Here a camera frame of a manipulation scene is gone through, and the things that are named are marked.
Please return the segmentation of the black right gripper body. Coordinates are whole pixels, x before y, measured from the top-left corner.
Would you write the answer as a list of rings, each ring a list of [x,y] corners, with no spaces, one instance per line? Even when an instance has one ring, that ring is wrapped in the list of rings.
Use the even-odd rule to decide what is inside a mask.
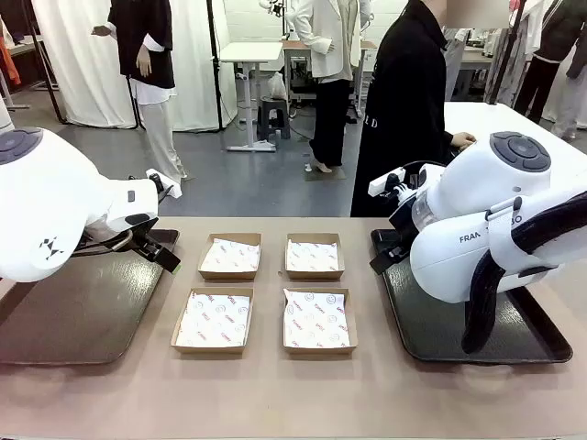
[[[393,226],[396,239],[393,241],[395,248],[400,248],[402,253],[410,251],[415,240],[415,224],[412,219],[412,206],[399,206],[389,218]]]

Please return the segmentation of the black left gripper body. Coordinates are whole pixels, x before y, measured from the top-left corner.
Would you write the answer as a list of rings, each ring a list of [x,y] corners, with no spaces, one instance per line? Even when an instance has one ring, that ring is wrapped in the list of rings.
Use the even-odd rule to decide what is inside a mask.
[[[163,264],[165,247],[143,230],[132,230],[130,249],[149,262]]]

